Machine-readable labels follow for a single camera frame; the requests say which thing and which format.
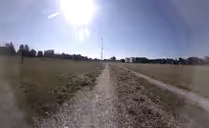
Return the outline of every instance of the antenna mast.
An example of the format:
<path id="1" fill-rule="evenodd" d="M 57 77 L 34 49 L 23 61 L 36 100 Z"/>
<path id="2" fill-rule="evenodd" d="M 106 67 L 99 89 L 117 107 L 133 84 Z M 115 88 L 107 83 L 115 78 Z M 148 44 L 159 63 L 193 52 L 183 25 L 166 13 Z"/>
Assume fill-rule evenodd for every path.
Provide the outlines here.
<path id="1" fill-rule="evenodd" d="M 103 50 L 104 50 L 104 48 L 103 48 L 103 38 L 101 37 L 101 43 L 102 43 L 102 47 L 101 47 L 101 60 L 103 60 Z"/>

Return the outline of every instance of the field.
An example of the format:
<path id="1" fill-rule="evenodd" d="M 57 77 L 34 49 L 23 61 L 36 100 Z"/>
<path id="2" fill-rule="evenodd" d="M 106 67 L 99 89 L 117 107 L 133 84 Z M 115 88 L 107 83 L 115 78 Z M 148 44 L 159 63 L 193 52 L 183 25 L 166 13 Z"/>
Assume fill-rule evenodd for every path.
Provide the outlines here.
<path id="1" fill-rule="evenodd" d="M 185 98 L 117 65 L 110 66 L 110 76 L 118 97 L 120 127 L 209 128 L 209 113 Z"/>
<path id="2" fill-rule="evenodd" d="M 123 66 L 165 83 L 209 97 L 209 66 L 159 64 L 123 64 Z"/>
<path id="3" fill-rule="evenodd" d="M 51 116 L 74 92 L 93 87 L 102 68 L 100 62 L 25 58 L 20 64 L 20 57 L 0 56 L 0 119 L 5 112 L 11 117 L 12 108 L 22 110 L 27 121 Z"/>

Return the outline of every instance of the tree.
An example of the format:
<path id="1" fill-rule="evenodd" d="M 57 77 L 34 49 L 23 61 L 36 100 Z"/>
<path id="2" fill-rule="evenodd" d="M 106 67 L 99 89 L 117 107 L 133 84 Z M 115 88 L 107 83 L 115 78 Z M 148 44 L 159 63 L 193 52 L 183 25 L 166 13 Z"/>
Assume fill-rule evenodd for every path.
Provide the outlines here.
<path id="1" fill-rule="evenodd" d="M 26 44 L 23 49 L 25 52 L 29 52 L 29 46 Z"/>
<path id="2" fill-rule="evenodd" d="M 125 63 L 125 59 L 120 59 L 120 61 L 121 61 L 122 63 Z"/>
<path id="3" fill-rule="evenodd" d="M 35 57 L 35 56 L 36 56 L 36 50 L 31 49 L 31 50 L 29 51 L 28 56 L 29 56 L 29 57 Z"/>
<path id="4" fill-rule="evenodd" d="M 10 52 L 11 55 L 14 55 L 16 53 L 15 47 L 12 44 L 12 42 L 8 45 L 8 48 L 9 48 L 9 52 Z"/>
<path id="5" fill-rule="evenodd" d="M 43 57 L 43 52 L 42 51 L 38 51 L 37 56 L 38 57 Z"/>
<path id="6" fill-rule="evenodd" d="M 116 57 L 115 57 L 115 56 L 113 56 L 113 57 L 111 57 L 111 58 L 110 58 L 110 60 L 115 61 L 115 60 L 116 60 Z"/>

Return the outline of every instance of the treeline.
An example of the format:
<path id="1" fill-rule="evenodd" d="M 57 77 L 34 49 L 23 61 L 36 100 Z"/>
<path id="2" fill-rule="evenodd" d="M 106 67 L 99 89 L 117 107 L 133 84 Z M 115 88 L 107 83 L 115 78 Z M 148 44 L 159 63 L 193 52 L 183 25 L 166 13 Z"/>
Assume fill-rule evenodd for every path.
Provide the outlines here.
<path id="1" fill-rule="evenodd" d="M 54 50 L 36 51 L 35 49 L 30 49 L 29 46 L 21 44 L 19 49 L 16 51 L 14 45 L 11 43 L 6 43 L 4 46 L 0 46 L 0 55 L 20 55 L 22 57 L 45 57 L 45 58 L 58 58 L 58 59 L 73 59 L 73 60 L 93 60 L 87 56 L 82 56 L 80 54 L 56 54 Z"/>
<path id="2" fill-rule="evenodd" d="M 204 58 L 188 57 L 188 58 L 159 58 L 159 59 L 148 59 L 146 57 L 133 57 L 134 63 L 150 63 L 150 64 L 183 64 L 183 65 L 198 65 L 198 64 L 209 64 L 209 57 Z"/>

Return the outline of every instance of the building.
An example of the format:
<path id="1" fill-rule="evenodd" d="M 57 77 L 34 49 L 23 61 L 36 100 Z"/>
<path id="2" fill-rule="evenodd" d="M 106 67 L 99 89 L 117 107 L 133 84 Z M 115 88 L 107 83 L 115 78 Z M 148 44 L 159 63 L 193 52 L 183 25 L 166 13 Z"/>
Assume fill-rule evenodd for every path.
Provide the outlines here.
<path id="1" fill-rule="evenodd" d="M 125 59 L 126 63 L 148 63 L 148 61 L 145 57 L 129 57 Z"/>

